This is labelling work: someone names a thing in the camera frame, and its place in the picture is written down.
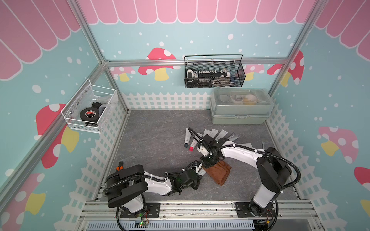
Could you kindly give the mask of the white dark cap toothpaste tube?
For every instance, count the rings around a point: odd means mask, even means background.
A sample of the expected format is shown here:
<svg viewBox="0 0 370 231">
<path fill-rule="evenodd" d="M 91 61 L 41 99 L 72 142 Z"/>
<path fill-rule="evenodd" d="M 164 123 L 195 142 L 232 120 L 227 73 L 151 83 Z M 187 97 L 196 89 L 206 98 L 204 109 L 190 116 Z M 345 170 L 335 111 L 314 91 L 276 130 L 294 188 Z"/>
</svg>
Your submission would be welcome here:
<svg viewBox="0 0 370 231">
<path fill-rule="evenodd" d="M 184 147 L 188 148 L 190 144 L 190 139 L 191 139 L 191 134 L 188 128 L 186 128 L 186 136 L 185 136 L 185 142 L 184 142 Z"/>
</svg>

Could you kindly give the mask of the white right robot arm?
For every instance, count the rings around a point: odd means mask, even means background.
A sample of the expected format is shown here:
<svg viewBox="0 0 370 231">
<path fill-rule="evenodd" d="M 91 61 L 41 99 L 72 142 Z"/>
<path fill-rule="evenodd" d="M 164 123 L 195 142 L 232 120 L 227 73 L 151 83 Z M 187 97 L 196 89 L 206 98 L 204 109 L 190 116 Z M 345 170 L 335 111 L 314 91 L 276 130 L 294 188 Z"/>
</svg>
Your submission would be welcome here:
<svg viewBox="0 0 370 231">
<path fill-rule="evenodd" d="M 301 179 L 299 168 L 272 147 L 266 150 L 254 149 L 225 138 L 215 140 L 210 135 L 205 135 L 198 141 L 197 149 L 203 154 L 201 160 L 206 169 L 215 166 L 222 159 L 232 158 L 258 170 L 261 185 L 249 203 L 250 213 L 255 217 L 262 216 L 267 211 L 267 206 L 284 189 L 294 186 Z"/>
</svg>

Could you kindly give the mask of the brown cloth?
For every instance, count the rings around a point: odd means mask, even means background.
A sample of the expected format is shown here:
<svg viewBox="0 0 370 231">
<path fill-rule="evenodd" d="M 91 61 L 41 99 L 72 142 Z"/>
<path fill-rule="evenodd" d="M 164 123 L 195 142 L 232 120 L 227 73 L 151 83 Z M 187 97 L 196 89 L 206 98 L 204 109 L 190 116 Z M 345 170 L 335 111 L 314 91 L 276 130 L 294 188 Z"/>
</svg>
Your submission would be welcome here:
<svg viewBox="0 0 370 231">
<path fill-rule="evenodd" d="M 232 167 L 222 160 L 210 168 L 203 169 L 215 181 L 216 184 L 222 186 L 226 182 Z"/>
</svg>

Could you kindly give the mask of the silver purple Protetix toothpaste tube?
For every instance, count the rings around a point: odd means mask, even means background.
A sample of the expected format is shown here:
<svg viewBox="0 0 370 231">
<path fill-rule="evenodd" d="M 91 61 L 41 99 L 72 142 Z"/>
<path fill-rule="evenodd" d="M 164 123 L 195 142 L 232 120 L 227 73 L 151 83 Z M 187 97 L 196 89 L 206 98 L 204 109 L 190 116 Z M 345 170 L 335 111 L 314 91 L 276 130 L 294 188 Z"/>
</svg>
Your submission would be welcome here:
<svg viewBox="0 0 370 231">
<path fill-rule="evenodd" d="M 227 137 L 227 139 L 229 141 L 235 141 L 236 139 L 238 139 L 240 136 L 235 134 L 235 133 L 232 133 L 230 136 Z"/>
</svg>

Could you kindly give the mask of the white R&O purple cap tube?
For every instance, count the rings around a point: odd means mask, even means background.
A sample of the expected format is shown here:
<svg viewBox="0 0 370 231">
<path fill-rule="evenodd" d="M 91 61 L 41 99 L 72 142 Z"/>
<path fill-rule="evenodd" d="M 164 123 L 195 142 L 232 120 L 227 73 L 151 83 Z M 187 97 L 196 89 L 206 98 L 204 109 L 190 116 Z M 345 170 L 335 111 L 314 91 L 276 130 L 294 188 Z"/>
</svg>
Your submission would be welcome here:
<svg viewBox="0 0 370 231">
<path fill-rule="evenodd" d="M 210 130 L 205 129 L 205 130 L 204 130 L 203 135 L 204 135 L 204 136 L 205 136 L 205 135 L 209 135 L 210 133 L 211 133 L 211 131 L 210 131 Z"/>
</svg>

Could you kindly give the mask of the white pink cap toothpaste tube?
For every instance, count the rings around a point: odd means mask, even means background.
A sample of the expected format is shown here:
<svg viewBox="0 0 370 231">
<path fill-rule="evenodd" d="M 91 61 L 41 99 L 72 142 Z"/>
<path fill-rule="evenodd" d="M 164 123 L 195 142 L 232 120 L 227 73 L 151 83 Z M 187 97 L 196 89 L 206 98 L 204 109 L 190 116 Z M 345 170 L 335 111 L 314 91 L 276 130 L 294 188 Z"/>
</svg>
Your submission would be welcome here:
<svg viewBox="0 0 370 231">
<path fill-rule="evenodd" d="M 195 138 L 193 139 L 190 147 L 189 147 L 189 151 L 193 152 L 194 149 L 197 147 L 198 145 L 198 141 L 199 141 L 199 138 L 197 136 L 195 136 Z"/>
</svg>

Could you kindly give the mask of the white green cap toothpaste tube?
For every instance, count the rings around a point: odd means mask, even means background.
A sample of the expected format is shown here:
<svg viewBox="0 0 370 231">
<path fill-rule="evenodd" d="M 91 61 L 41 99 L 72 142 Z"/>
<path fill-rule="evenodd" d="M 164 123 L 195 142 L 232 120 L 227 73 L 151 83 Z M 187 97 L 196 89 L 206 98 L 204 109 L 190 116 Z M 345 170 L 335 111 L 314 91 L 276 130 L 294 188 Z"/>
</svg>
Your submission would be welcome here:
<svg viewBox="0 0 370 231">
<path fill-rule="evenodd" d="M 218 131 L 218 130 L 216 130 L 216 129 L 212 129 L 209 135 L 210 135 L 212 138 L 215 138 L 215 137 L 217 136 L 217 134 L 218 134 L 218 133 L 219 133 L 219 131 Z"/>
</svg>

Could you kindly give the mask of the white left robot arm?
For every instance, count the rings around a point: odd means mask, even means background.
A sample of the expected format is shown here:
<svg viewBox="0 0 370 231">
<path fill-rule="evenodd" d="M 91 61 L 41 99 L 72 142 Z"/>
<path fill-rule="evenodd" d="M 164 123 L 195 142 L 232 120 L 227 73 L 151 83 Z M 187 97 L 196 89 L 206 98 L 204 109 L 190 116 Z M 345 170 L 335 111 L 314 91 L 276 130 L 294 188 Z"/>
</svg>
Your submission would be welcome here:
<svg viewBox="0 0 370 231">
<path fill-rule="evenodd" d="M 163 177 L 144 171 L 142 165 L 124 168 L 120 162 L 115 173 L 106 179 L 102 192 L 108 200 L 109 208 L 123 208 L 131 213 L 145 211 L 144 193 L 155 193 L 161 196 L 180 195 L 184 189 L 197 190 L 201 176 L 197 173 L 198 162 L 194 162 L 180 172 L 164 173 Z"/>
</svg>

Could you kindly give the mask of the white R&O tube red scribble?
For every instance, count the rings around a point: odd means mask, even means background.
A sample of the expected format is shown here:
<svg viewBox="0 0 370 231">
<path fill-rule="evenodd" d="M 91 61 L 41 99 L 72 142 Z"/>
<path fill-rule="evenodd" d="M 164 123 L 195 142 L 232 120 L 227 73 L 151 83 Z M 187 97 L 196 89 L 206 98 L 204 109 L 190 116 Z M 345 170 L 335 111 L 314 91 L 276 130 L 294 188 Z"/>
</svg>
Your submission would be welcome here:
<svg viewBox="0 0 370 231">
<path fill-rule="evenodd" d="M 221 138 L 224 138 L 226 135 L 228 134 L 228 132 L 227 131 L 225 131 L 225 130 L 221 130 L 219 133 L 218 133 L 218 135 L 216 136 L 216 140 L 218 141 L 218 140 L 220 140 Z"/>
</svg>

